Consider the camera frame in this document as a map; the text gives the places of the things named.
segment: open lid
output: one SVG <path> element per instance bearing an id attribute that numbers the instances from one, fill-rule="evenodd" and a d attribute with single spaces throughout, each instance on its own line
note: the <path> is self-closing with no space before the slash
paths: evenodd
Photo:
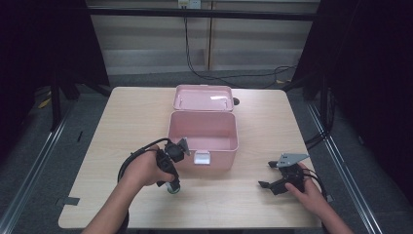
<path id="1" fill-rule="evenodd" d="M 176 110 L 232 111 L 234 100 L 227 86 L 179 85 L 173 107 Z"/>

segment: light wood tabletop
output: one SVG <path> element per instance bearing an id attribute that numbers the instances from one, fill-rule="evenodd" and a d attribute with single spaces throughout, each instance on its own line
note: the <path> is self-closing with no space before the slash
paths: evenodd
<path id="1" fill-rule="evenodd" d="M 232 90 L 240 100 L 237 118 L 239 148 L 226 172 L 178 171 L 181 189 L 144 187 L 130 207 L 129 228 L 306 228 L 320 227 L 289 193 L 274 196 L 258 180 L 282 178 L 269 161 L 282 153 L 307 153 L 286 94 L 274 90 Z M 113 90 L 58 224 L 84 228 L 116 186 L 117 173 L 131 152 L 168 135 L 174 111 L 174 88 Z M 303 163 L 314 169 L 310 158 Z"/>

